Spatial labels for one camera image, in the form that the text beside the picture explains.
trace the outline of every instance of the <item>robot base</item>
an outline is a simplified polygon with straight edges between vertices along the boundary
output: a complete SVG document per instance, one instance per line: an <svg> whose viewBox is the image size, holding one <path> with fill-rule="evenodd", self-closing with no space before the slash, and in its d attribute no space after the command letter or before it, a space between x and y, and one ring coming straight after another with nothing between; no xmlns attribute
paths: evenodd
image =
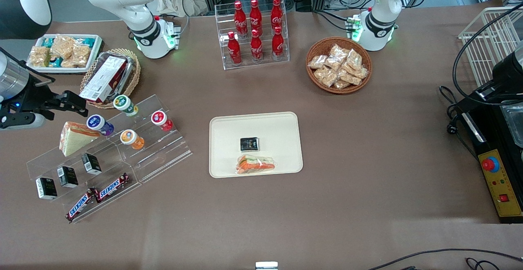
<svg viewBox="0 0 523 270"><path fill-rule="evenodd" d="M367 23L365 21L368 14L368 11L364 11L360 15L360 19L362 20L362 29L359 44L368 51L378 51L385 47L387 42L390 40L390 37L394 30L390 30L388 33L386 31L383 31L383 35L381 37L376 37L376 35L374 35L374 32L372 32L368 28Z"/></svg>
<svg viewBox="0 0 523 270"><path fill-rule="evenodd" d="M141 45L136 38L134 39L138 49L148 58L162 58L171 50L178 48L179 39L176 37L179 36L179 32L176 32L172 22L163 19L156 22L160 25L160 33L150 45Z"/></svg>

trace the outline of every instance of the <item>wicker basket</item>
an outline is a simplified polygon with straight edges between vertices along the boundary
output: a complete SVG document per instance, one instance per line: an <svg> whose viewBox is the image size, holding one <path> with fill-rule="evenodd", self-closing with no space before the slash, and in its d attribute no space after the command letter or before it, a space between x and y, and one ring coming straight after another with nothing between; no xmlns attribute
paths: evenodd
<svg viewBox="0 0 523 270"><path fill-rule="evenodd" d="M344 49L354 49L358 54L362 57L362 65L364 65L368 69L368 75L365 77L360 85L350 85L343 89L336 89L334 87L327 87L321 82L318 81L318 79L314 76L314 72L311 68L308 67L308 64L310 61L312 61L312 58L315 56L320 56L322 54L328 56L331 48L334 44L338 44L340 47ZM324 38L317 43L314 43L312 47L308 50L307 58L305 61L305 65L307 68L308 76L311 78L312 82L314 82L319 88L324 89L326 91L329 91L331 93L335 94L347 94L352 93L360 89L361 87L364 87L365 84L369 81L370 76L372 74L372 62L370 60L370 56L367 53L367 51L361 47L358 43L355 41L352 41L351 39L344 38L344 37L327 37Z"/></svg>
<svg viewBox="0 0 523 270"><path fill-rule="evenodd" d="M112 50L109 50L108 52L112 52L114 54L123 54L125 56L130 56L133 59L133 61L134 61L133 70L132 70L129 78L127 78L127 82L125 82L125 86L123 86L123 93L121 93L121 94L124 94L127 96L131 95L132 91L134 90L134 88L138 84L138 81L140 80L140 62L138 61L138 57L136 57L136 54L134 54L132 51L126 50L126 49L112 49ZM96 62L93 63L93 65L91 65L91 67L87 71L86 75L82 79L82 84L80 84L80 91L82 91L84 89L86 84L91 79L95 66L96 66ZM106 99L103 103L93 103L92 101L87 101L87 103L92 106L95 106L97 108L101 108L101 109L113 109L114 108L114 106L112 105L112 101L109 101L108 99Z"/></svg>

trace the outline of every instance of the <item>yellow control panel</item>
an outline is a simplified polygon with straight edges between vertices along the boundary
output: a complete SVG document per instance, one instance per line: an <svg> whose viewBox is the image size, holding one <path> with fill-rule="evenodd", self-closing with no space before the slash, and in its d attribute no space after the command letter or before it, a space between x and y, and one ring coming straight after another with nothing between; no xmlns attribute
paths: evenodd
<svg viewBox="0 0 523 270"><path fill-rule="evenodd" d="M499 216L523 216L497 149L480 154L481 168Z"/></svg>

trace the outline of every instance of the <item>white tray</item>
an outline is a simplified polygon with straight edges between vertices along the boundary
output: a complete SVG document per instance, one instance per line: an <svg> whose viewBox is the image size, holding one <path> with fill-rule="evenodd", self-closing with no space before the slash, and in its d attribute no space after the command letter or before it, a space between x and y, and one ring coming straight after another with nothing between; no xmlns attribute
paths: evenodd
<svg viewBox="0 0 523 270"><path fill-rule="evenodd" d="M240 138L259 138L258 152L239 150ZM268 156L271 171L237 174L237 159L244 154ZM297 173L303 168L297 116L293 112L216 117L209 124L209 173L214 178Z"/></svg>
<svg viewBox="0 0 523 270"><path fill-rule="evenodd" d="M93 45L93 48L91 49L91 54L89 55L89 59L87 60L87 64L84 68L61 68L61 67L33 67L28 62L27 65L31 67L32 69L35 69L36 71L42 72L42 73L85 73L89 70L91 65L94 63L98 56L98 52L100 51L101 47L101 37L95 34L62 34L65 36L73 37L73 38L94 38L95 43ZM40 37L36 43L34 44L35 47L41 47L43 40L45 38L55 38L56 34L45 34L44 36Z"/></svg>

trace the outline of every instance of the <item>red button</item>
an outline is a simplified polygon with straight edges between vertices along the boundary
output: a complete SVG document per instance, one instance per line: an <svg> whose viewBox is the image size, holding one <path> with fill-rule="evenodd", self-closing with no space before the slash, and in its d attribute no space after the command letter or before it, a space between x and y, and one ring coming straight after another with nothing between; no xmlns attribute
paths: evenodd
<svg viewBox="0 0 523 270"><path fill-rule="evenodd" d="M481 162L481 166L482 166L486 171L492 171L492 170L496 167L496 164L495 164L494 161L492 161L491 159L486 158L485 160L483 160L483 161Z"/></svg>

